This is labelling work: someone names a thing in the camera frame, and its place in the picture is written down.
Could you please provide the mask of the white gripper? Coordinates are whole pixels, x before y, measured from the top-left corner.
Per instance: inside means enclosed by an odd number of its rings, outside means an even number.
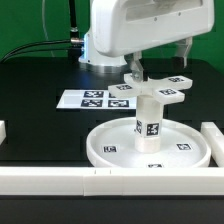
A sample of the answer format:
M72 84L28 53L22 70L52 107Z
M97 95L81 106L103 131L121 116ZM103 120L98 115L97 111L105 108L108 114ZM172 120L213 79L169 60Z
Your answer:
M144 81L142 50L177 41L174 64L186 67L192 37L213 25L214 0L94 0L91 7L96 50L125 55L136 82Z

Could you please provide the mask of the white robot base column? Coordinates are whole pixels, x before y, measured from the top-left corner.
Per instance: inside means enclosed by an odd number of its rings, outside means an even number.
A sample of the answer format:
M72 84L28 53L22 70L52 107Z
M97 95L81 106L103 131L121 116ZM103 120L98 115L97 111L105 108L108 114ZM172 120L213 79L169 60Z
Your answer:
M123 56L107 57L101 55L94 47L92 29L84 35L84 47L79 57L79 65L85 70L99 73L120 73L128 69Z

